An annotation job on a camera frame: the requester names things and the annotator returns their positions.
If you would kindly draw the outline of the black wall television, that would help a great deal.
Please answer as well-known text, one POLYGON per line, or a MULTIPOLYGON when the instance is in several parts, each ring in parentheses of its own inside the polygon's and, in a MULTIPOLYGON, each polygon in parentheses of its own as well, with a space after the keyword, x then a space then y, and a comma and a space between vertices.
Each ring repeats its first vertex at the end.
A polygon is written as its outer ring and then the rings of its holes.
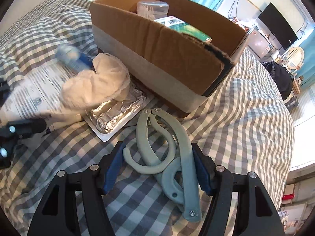
POLYGON ((283 49, 288 49, 297 40, 297 36, 287 20, 272 3, 268 4, 258 18, 266 25, 283 49))

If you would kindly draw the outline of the silver mini fridge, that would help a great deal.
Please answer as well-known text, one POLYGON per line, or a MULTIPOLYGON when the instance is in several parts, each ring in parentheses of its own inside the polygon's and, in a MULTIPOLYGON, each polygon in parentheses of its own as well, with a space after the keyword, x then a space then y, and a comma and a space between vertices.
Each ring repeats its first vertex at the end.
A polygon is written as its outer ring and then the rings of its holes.
POLYGON ((256 27, 251 28, 249 31, 248 47, 258 59, 264 58, 272 51, 272 45, 268 37, 256 27))

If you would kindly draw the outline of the light blue patterned tube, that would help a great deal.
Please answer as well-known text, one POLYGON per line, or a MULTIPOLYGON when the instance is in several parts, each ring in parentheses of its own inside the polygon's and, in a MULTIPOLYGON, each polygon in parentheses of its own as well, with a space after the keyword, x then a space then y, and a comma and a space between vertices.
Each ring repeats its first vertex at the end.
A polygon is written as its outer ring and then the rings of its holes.
POLYGON ((94 70, 92 59, 69 44, 61 44, 57 47, 56 59, 76 73, 94 70))

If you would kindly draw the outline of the brown cardboard box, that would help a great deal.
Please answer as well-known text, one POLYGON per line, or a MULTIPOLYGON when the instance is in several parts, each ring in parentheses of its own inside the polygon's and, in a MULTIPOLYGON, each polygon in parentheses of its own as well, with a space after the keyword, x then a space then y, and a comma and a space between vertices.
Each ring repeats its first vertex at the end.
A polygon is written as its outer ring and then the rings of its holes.
POLYGON ((90 5, 97 48, 119 58, 136 81, 182 117, 208 100, 239 61, 247 33, 219 13, 189 0, 158 0, 169 15, 211 37, 193 40, 136 13, 142 0, 95 0, 90 5))

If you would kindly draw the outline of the black clothes on chair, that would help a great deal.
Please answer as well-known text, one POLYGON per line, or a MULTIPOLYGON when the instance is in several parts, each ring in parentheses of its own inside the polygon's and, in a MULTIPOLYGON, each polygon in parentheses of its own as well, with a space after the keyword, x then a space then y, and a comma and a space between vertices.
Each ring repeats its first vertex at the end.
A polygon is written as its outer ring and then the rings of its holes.
POLYGON ((291 73, 285 67, 274 61, 265 61, 262 62, 262 65, 276 83, 283 101, 286 100, 293 89, 293 78, 291 73))

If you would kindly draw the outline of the oval vanity mirror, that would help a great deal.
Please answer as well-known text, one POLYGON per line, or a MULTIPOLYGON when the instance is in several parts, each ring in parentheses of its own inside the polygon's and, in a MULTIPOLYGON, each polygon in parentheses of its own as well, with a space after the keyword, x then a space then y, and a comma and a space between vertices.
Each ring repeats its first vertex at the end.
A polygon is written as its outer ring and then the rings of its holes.
POLYGON ((304 50, 301 47, 291 47, 286 53, 288 63, 286 67, 290 70, 299 70, 304 61, 304 50))

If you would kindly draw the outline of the grey-green folding hanger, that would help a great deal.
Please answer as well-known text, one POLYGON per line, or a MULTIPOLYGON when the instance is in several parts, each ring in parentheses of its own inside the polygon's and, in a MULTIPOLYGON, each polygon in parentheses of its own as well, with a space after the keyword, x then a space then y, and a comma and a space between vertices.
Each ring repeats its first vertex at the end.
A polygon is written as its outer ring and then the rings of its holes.
POLYGON ((123 156, 127 164, 140 174, 154 175, 164 194, 181 208, 184 219, 192 223, 201 221, 192 143, 179 121, 160 108, 144 109, 137 122, 136 143, 145 164, 135 162, 126 147, 123 156), (164 160, 155 154, 149 143, 148 125, 160 133, 168 144, 164 160))

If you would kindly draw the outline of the white lace cloth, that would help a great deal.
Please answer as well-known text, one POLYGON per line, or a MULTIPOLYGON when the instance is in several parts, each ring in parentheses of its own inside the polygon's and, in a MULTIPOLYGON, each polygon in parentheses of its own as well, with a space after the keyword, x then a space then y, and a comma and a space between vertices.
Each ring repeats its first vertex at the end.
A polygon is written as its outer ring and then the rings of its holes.
POLYGON ((117 57, 99 53, 94 70, 83 70, 62 86, 60 101, 69 109, 93 109, 103 102, 123 101, 130 89, 130 74, 117 57))

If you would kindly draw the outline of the silver foil blister tray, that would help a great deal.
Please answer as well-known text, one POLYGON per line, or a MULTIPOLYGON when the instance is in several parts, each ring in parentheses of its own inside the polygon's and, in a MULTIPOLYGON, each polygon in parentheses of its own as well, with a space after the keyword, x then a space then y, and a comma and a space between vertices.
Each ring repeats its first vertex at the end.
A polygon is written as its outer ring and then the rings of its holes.
POLYGON ((132 82, 123 101, 103 102, 84 114, 83 119, 101 141, 107 142, 153 99, 154 95, 143 85, 132 82))

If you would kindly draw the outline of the clear cotton swab jar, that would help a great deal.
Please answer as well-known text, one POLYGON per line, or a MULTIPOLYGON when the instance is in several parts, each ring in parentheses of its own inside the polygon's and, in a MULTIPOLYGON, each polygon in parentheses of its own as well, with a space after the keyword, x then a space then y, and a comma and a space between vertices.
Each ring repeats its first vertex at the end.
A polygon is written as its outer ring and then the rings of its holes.
POLYGON ((163 1, 143 0, 137 3, 137 14, 146 19, 164 18, 168 11, 169 4, 163 1))

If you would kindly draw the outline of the teal right curtain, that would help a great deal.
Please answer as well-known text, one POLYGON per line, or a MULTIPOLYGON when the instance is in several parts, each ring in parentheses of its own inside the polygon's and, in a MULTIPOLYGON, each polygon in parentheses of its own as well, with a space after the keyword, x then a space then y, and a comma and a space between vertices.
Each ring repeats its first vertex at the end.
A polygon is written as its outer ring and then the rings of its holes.
POLYGON ((297 71, 296 77, 303 77, 300 85, 301 89, 306 89, 314 83, 314 72, 315 72, 315 32, 314 30, 299 45, 304 50, 304 60, 301 69, 297 71))

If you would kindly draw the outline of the green 666 medicine box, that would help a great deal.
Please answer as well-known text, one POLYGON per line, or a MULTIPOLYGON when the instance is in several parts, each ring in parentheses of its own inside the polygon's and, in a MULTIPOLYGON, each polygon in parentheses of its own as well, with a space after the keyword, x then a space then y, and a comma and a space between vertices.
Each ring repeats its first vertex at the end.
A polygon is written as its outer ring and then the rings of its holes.
POLYGON ((212 42, 212 38, 210 36, 174 16, 159 18, 155 19, 154 21, 164 25, 167 28, 177 31, 180 34, 193 37, 194 39, 199 40, 203 43, 209 44, 212 42))

